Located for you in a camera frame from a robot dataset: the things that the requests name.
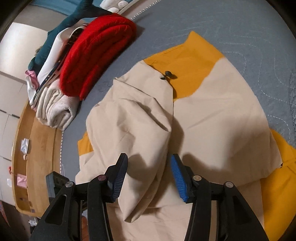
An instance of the rolled red garment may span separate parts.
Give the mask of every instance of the rolled red garment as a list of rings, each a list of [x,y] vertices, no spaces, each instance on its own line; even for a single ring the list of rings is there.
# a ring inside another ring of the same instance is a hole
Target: rolled red garment
[[[67,96],[85,99],[112,60],[136,37],[136,25],[118,14],[96,18],[69,51],[60,75]]]

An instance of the metal bolt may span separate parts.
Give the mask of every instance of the metal bolt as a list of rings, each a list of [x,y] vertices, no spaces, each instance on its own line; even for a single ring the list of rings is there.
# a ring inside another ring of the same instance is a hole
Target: metal bolt
[[[193,176],[193,180],[194,180],[194,181],[200,181],[201,179],[202,179],[202,177],[199,176],[199,175],[195,175],[195,176]]]
[[[70,188],[70,187],[73,186],[73,182],[67,182],[65,185],[66,185],[67,188]]]
[[[225,183],[225,186],[228,188],[233,188],[234,185],[232,182],[227,182],[227,183]]]
[[[99,175],[98,176],[98,180],[99,181],[104,181],[106,179],[106,176],[105,175]]]

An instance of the gray bed sheet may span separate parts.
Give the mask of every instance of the gray bed sheet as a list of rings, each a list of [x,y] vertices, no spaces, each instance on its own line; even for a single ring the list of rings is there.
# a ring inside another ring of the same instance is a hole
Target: gray bed sheet
[[[77,141],[86,130],[87,115],[113,78],[140,60],[183,43],[190,31],[230,60],[257,96],[270,128],[296,146],[296,40],[265,0],[161,0],[134,22],[139,37],[106,70],[64,132],[62,164],[68,178],[75,180],[79,171]]]

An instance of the yellow fabric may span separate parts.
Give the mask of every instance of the yellow fabric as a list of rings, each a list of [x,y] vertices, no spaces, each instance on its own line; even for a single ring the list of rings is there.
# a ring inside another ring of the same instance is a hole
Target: yellow fabric
[[[271,130],[279,147],[283,167],[261,179],[265,232],[278,241],[296,214],[296,150]]]
[[[93,150],[91,142],[89,141],[89,136],[87,132],[84,133],[83,138],[77,142],[78,154],[82,156],[84,154],[90,153]]]
[[[174,100],[192,95],[223,55],[204,38],[191,32],[185,43],[154,54],[145,63],[164,74],[177,78],[168,81],[174,89]]]

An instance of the wooden board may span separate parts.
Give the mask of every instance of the wooden board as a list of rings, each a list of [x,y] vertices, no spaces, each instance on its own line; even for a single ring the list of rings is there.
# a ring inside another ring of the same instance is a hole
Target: wooden board
[[[30,140],[27,161],[20,151],[21,140]],[[19,212],[41,217],[49,206],[46,175],[60,173],[62,131],[42,125],[29,103],[19,121],[12,157],[13,195]],[[27,176],[27,189],[16,185],[16,175]]]

